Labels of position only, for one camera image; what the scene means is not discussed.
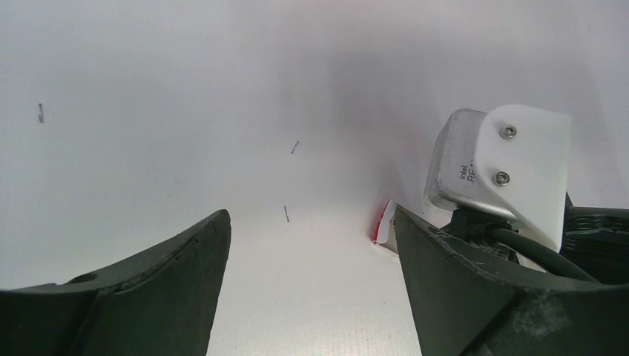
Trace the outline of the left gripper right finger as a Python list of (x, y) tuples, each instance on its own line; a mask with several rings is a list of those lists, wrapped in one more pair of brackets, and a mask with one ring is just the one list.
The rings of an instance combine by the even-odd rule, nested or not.
[(423, 355), (626, 355), (628, 286), (503, 260), (397, 208), (401, 269)]

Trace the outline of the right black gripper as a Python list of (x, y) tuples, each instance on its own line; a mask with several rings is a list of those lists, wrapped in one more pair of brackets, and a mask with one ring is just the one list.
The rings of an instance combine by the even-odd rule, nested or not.
[(601, 283), (627, 283), (628, 210), (575, 206), (566, 196), (560, 255)]

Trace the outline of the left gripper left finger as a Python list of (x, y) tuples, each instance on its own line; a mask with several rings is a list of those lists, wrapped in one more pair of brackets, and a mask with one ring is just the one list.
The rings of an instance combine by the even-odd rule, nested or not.
[(64, 284), (1, 292), (3, 355), (205, 355), (231, 243), (227, 210)]

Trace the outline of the red white staple box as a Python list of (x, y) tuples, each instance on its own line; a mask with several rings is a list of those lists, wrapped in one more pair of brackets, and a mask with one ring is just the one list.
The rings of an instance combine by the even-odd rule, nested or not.
[(371, 240), (375, 245), (379, 245), (393, 254), (399, 255), (395, 234), (395, 212), (397, 206), (392, 200), (386, 201), (385, 206), (377, 215)]

